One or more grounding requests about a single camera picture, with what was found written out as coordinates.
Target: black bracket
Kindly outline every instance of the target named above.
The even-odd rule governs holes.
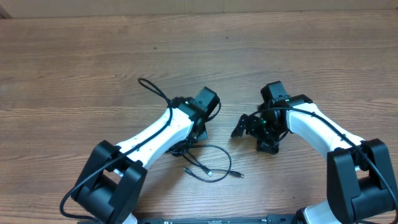
[[[189,115],[189,118],[194,122],[190,137],[203,140],[207,139],[205,123],[219,102],[220,98],[217,93],[204,87],[195,98],[176,97],[171,101],[171,104],[173,108],[178,108]]]
[[[99,143],[88,158],[76,184],[120,154],[119,148],[109,142]],[[123,172],[118,184],[100,172],[72,193],[74,201],[105,224],[122,223],[127,218],[137,205],[147,175],[147,170],[140,161],[133,162],[128,158],[121,159],[107,171],[115,169]]]
[[[261,96],[264,102],[258,106],[258,110],[312,103],[312,100],[305,95],[294,97],[288,95],[280,81],[268,83],[261,90]],[[258,151],[277,154],[279,152],[280,135],[288,131],[286,111],[272,110],[261,113],[260,117],[244,114],[239,119],[231,137],[242,137],[244,130],[246,130],[246,134],[250,134],[257,139]]]
[[[360,146],[385,178],[394,195],[396,179],[387,146],[378,139],[363,141]],[[354,223],[394,209],[386,186],[371,169],[362,179],[355,166],[369,169],[366,161],[353,148],[335,149],[327,155],[327,198],[331,211],[341,223]]]

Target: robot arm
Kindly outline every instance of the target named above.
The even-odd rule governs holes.
[[[397,195],[391,159],[383,142],[378,139],[365,141],[347,132],[321,113],[305,95],[288,95],[281,82],[267,84],[261,90],[261,95],[264,99],[259,106],[259,111],[263,111],[261,117],[255,116],[256,113],[242,115],[231,136],[242,136],[246,130],[246,134],[257,138],[259,151],[276,154],[279,151],[279,136],[290,131],[304,138],[327,162],[327,200],[300,209],[293,224],[354,223],[394,209],[392,197],[373,170],[369,171],[368,177],[358,179],[356,176],[356,170],[369,170],[369,164],[356,150],[358,147],[370,158],[394,195]],[[344,134],[356,148],[316,118],[315,114]]]
[[[108,172],[115,171],[122,177],[118,184],[100,172],[74,190],[72,199],[101,223],[136,224],[137,220],[131,211],[137,204],[149,167],[166,150],[180,141],[187,138],[206,139],[205,123],[219,102],[217,94],[207,87],[204,87],[196,98],[174,98],[170,102],[172,107],[170,125],[152,140],[106,169]],[[160,119],[131,139],[115,146],[107,141],[99,143],[88,158],[76,185],[108,161],[153,136],[164,127],[169,118],[170,108],[167,108]]]

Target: wood grain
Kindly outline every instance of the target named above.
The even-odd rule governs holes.
[[[207,184],[164,155],[138,217],[253,217],[326,199],[325,161],[297,135],[274,156],[256,152],[250,136],[229,138],[276,80],[348,131],[382,139],[398,174],[398,11],[13,19],[0,30],[0,223],[75,223],[58,204],[92,148],[130,138],[165,109],[138,77],[169,97],[216,91],[223,108],[206,142],[245,175]],[[228,165],[216,150],[195,153],[209,167]],[[67,210],[84,213],[74,202]]]

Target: wire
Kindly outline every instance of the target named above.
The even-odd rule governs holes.
[[[256,111],[256,112],[250,114],[250,116],[254,116],[258,113],[263,113],[263,112],[267,112],[267,111],[275,111],[275,110],[285,110],[285,111],[291,110],[291,111],[297,111],[297,112],[311,115],[311,116],[319,119],[320,121],[324,122],[330,129],[332,129],[337,135],[339,135],[339,137],[341,137],[344,141],[346,141],[348,144],[350,144],[353,147],[353,149],[355,149],[355,151],[357,151],[363,158],[365,158],[366,162],[371,166],[373,172],[375,172],[377,174],[377,176],[381,179],[383,184],[386,186],[388,192],[390,193],[392,201],[394,202],[394,207],[396,210],[396,217],[395,217],[394,221],[391,222],[391,224],[398,223],[398,202],[397,202],[396,196],[394,195],[394,193],[392,192],[387,181],[385,180],[383,175],[380,173],[380,171],[377,169],[377,167],[374,165],[374,163],[367,157],[367,155],[365,155],[364,152],[362,152],[360,150],[360,148],[357,145],[355,145],[355,143],[353,143],[351,140],[349,140],[345,134],[338,131],[331,123],[329,123],[329,121],[327,121],[325,118],[322,118],[321,116],[317,115],[315,112],[309,112],[309,111],[301,110],[301,109],[297,109],[297,108],[275,107],[275,108],[268,108],[268,109]]]
[[[277,146],[286,137],[288,133],[289,131],[285,131],[285,133],[279,138],[279,140],[271,148]]]
[[[207,121],[211,121],[213,118],[215,118],[218,115],[218,112],[220,112],[220,110],[221,110],[221,101],[220,101],[220,99],[218,99],[218,110],[213,116],[210,116],[209,118],[207,118]]]
[[[145,85],[142,81],[148,83],[150,86],[152,86],[153,88],[155,88],[155,90],[151,89],[150,87],[148,87],[147,85]],[[173,109],[170,105],[170,99],[167,98],[167,96],[162,92],[162,90],[160,90],[155,84],[153,84],[152,82],[150,82],[149,80],[145,79],[145,78],[139,78],[138,79],[138,83],[140,85],[142,85],[143,87],[145,87],[146,89],[150,90],[151,92],[155,93],[156,95],[162,97],[166,103],[167,103],[167,107],[170,110],[170,116],[169,119],[167,120],[167,122],[164,124],[164,126],[162,128],[160,128],[156,133],[154,133],[153,135],[151,135],[149,138],[143,140],[141,143],[137,144],[136,146],[134,146],[132,149],[128,150],[127,152],[121,154],[119,157],[108,161],[105,165],[103,165],[101,168],[99,168],[98,170],[96,170],[95,172],[93,172],[92,174],[90,174],[88,177],[86,177],[84,180],[82,180],[79,184],[76,184],[72,189],[70,189],[68,191],[68,193],[65,194],[65,196],[63,196],[61,202],[60,202],[60,212],[64,217],[67,218],[76,218],[76,219],[83,219],[83,220],[91,220],[94,222],[99,223],[100,221],[97,218],[88,216],[88,215],[74,215],[74,214],[70,214],[67,213],[63,207],[65,205],[65,202],[68,200],[68,198],[72,195],[72,193],[74,193],[74,191],[76,191],[77,189],[79,189],[83,184],[85,184],[87,181],[89,181],[91,178],[93,178],[94,176],[96,176],[97,174],[99,174],[100,172],[104,171],[106,168],[108,168],[109,166],[113,165],[114,163],[116,163],[117,161],[120,161],[121,159],[124,159],[128,154],[134,152],[135,150],[139,149],[141,146],[145,145],[147,142],[149,142],[150,140],[154,139],[157,135],[159,135],[162,131],[164,131],[167,126],[170,125],[171,121],[172,121],[172,116],[173,116]]]
[[[229,174],[230,172],[234,172],[234,171],[231,171],[232,158],[231,158],[230,154],[229,154],[225,149],[223,149],[222,147],[216,146],[216,145],[212,145],[212,144],[205,144],[205,145],[202,145],[202,146],[192,146],[191,148],[199,148],[199,147],[215,147],[215,148],[217,148],[217,149],[223,151],[223,152],[228,156],[228,159],[229,159],[229,167],[228,167],[228,170],[208,169],[206,166],[202,165],[192,154],[190,154],[190,153],[187,151],[187,153],[188,153],[189,155],[191,155],[192,158],[197,162],[197,164],[195,164],[195,163],[192,162],[190,159],[188,159],[184,154],[182,154],[182,156],[183,156],[189,163],[191,163],[191,164],[193,164],[193,165],[195,165],[195,166],[198,166],[198,167],[200,167],[200,168],[202,168],[202,169],[208,169],[208,170],[214,170],[214,171],[226,171],[226,173],[225,173],[224,176],[222,176],[222,177],[220,177],[219,179],[216,179],[216,180],[206,180],[206,179],[203,179],[203,178],[197,176],[196,174],[194,174],[191,170],[189,170],[189,169],[187,169],[187,168],[184,168],[184,171],[185,171],[187,174],[193,176],[194,178],[196,178],[196,179],[198,179],[198,180],[201,180],[201,181],[204,181],[204,182],[208,182],[208,183],[214,183],[214,182],[223,180],[226,176],[228,176],[228,174]]]

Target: wall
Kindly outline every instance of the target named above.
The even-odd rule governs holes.
[[[398,0],[0,0],[0,15],[7,18],[81,17],[397,7]]]

